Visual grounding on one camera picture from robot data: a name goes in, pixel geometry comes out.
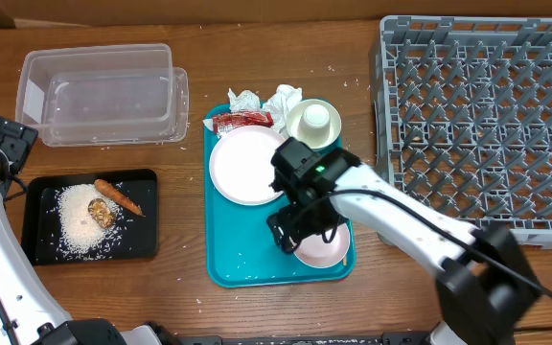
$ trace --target walnut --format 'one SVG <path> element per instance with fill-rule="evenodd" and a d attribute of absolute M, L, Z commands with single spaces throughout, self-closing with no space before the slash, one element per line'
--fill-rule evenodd
<path fill-rule="evenodd" d="M 107 204 L 102 198 L 91 200 L 88 204 L 88 213 L 103 229 L 114 224 L 114 214 L 107 208 Z"/>

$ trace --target wood grain surface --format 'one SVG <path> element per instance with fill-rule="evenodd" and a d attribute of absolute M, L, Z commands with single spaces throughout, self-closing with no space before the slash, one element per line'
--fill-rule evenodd
<path fill-rule="evenodd" d="M 133 168 L 151 168 L 159 179 L 160 245 L 154 259 L 37 267 L 46 288 L 74 318 L 104 317 L 120 330 L 147 320 L 179 335 L 223 337 L 431 329 L 441 319 L 432 279 L 360 224 L 355 270 L 340 282 L 225 289 L 206 271 L 201 120 L 227 103 L 229 87 L 255 91 L 265 101 L 278 84 L 289 83 L 303 87 L 307 98 L 333 103 L 343 117 L 344 146 L 373 164 L 368 51 L 378 28 L 377 21 L 353 21 L 0 31 L 0 114 L 10 119 L 23 60 L 34 50 L 163 42 L 172 48 L 174 65 L 189 74 L 191 125 L 180 143 L 108 149 L 35 145 L 21 174 L 27 182 Z M 24 202 L 20 197 L 8 204 L 18 237 Z M 552 251 L 527 255 L 552 288 Z M 552 303 L 542 299 L 521 324 L 550 322 Z M 521 334 L 517 343 L 552 344 L 552 333 Z"/>

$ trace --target black tray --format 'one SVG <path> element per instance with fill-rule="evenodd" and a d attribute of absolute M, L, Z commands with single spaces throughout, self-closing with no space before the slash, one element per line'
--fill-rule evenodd
<path fill-rule="evenodd" d="M 61 237 L 58 212 L 48 212 L 57 206 L 56 191 L 79 184 L 93 184 L 98 178 L 110 182 L 116 188 L 119 188 L 117 184 L 123 182 L 119 190 L 142 208 L 145 217 L 136 216 L 122 208 L 124 219 L 117 220 L 115 225 L 126 229 L 119 233 L 122 236 L 117 245 L 109 245 L 106 253 L 100 248 L 93 248 L 80 258 L 65 257 L 57 251 Z M 158 246 L 157 201 L 157 176 L 150 169 L 36 178 L 29 184 L 27 192 L 21 247 L 32 265 L 154 256 Z M 103 258 L 95 259 L 99 254 Z"/>

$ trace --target white label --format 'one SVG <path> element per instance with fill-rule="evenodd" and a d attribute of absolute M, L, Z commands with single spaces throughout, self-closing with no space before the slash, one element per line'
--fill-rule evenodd
<path fill-rule="evenodd" d="M 27 80 L 25 89 L 25 102 L 23 112 L 29 115 L 37 123 L 42 123 L 42 110 L 44 108 L 44 91 L 37 87 L 33 81 Z"/>

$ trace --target red wrapper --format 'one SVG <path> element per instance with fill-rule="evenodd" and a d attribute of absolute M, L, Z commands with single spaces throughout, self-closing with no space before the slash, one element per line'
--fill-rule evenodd
<path fill-rule="evenodd" d="M 238 111 L 212 117 L 213 131 L 218 136 L 238 127 L 251 125 L 272 127 L 274 126 L 274 120 L 268 112 L 263 114 L 260 111 Z"/>

